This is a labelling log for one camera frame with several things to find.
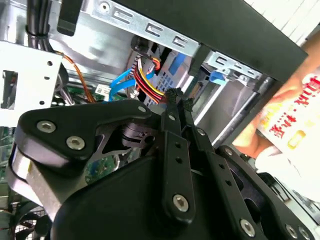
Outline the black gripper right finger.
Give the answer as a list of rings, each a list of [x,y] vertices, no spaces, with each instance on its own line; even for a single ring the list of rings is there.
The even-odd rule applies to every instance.
[[[312,233],[228,146],[214,149],[193,123],[193,100],[181,101],[182,135],[191,167],[203,174],[204,212],[220,240],[311,240]]]

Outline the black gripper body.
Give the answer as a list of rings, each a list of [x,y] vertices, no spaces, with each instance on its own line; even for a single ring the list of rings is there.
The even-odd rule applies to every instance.
[[[193,187],[195,211],[182,223],[164,209],[163,189]],[[192,174],[187,157],[143,157],[70,196],[54,219],[53,240],[238,240],[213,181]]]

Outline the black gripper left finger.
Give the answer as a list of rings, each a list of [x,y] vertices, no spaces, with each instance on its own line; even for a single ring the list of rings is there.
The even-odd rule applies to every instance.
[[[131,163],[144,157],[178,156],[186,157],[190,166],[188,141],[182,136],[182,100],[186,100],[182,91],[171,88],[161,99],[161,114],[137,100],[28,111],[15,130],[11,169],[26,182],[25,196],[35,194],[54,221],[70,196],[101,180],[86,183],[85,169],[102,158],[139,148],[141,157]],[[195,217],[189,208],[195,204],[193,187],[175,183],[173,189],[177,194],[163,189],[164,210],[189,224]]]

